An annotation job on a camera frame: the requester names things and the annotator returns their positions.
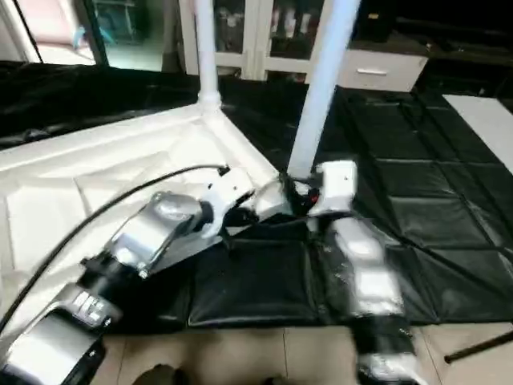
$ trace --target black floor mat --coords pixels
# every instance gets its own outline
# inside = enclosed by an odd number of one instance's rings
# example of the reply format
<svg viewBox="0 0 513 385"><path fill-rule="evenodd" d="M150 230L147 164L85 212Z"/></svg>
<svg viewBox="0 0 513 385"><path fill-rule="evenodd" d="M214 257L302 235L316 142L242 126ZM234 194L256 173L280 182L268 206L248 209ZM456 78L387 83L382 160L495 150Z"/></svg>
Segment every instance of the black floor mat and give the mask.
<svg viewBox="0 0 513 385"><path fill-rule="evenodd" d="M0 87L0 148L194 103L198 92L181 75L14 63L0 63ZM306 86L225 79L220 89L224 112L285 170ZM513 176L441 95L338 89L316 162L348 156L359 167L355 209L386 243L413 322L513 319ZM235 253L218 245L156 274L120 330L346 323L340 258L304 231L281 238Z"/></svg>

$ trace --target tiled floor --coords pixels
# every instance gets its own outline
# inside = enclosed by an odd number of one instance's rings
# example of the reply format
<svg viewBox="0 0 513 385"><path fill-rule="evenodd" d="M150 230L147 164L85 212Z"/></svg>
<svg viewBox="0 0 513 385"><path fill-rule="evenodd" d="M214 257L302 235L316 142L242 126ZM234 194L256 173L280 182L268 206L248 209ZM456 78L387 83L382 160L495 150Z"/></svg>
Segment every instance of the tiled floor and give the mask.
<svg viewBox="0 0 513 385"><path fill-rule="evenodd" d="M511 383L513 343L450 366L443 355L513 330L509 323L428 326L414 330L430 385ZM253 385L282 376L291 384L355 385L355 354L345 327L213 330L110 337L93 385L131 385L157 363L182 367L193 385Z"/></svg>

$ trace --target cabinet drawer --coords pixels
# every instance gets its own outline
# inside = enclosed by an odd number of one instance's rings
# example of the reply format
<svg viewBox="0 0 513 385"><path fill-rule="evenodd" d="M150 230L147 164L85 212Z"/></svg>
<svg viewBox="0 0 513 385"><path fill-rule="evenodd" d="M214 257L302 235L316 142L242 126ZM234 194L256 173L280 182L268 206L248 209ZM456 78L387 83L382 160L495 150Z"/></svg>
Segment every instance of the cabinet drawer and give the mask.
<svg viewBox="0 0 513 385"><path fill-rule="evenodd" d="M411 91L427 58L413 55L348 50L338 85L370 90Z"/></svg>

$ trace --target white robot part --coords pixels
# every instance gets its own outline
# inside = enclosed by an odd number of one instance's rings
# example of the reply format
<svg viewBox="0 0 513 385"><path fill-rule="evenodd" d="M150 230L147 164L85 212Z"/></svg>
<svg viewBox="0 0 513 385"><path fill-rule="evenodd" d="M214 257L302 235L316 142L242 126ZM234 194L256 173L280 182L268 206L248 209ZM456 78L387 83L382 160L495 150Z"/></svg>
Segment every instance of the white robot part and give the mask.
<svg viewBox="0 0 513 385"><path fill-rule="evenodd" d="M203 227L202 238L215 237L223 226L226 213L233 208L240 199L252 194L254 186L248 174L242 168L234 168L217 181L207 193L201 197L202 201L212 206L213 221Z"/></svg>
<svg viewBox="0 0 513 385"><path fill-rule="evenodd" d="M322 174L321 193L309 216L349 211L356 194L356 163L352 160L325 162L317 166L317 172Z"/></svg>

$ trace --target black tripod leg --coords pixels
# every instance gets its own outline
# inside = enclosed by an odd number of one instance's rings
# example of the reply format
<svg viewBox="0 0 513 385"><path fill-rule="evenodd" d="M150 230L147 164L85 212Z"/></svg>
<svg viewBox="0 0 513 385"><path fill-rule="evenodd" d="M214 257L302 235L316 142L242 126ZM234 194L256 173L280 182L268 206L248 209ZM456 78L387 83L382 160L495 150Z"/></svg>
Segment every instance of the black tripod leg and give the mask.
<svg viewBox="0 0 513 385"><path fill-rule="evenodd" d="M488 341L478 343L477 345L461 349L460 351L456 351L451 355L446 355L443 359L446 363L453 363L454 361L470 357L471 355L476 355L482 351L488 351L494 347L500 347L511 341L513 341L513 331L489 339Z"/></svg>

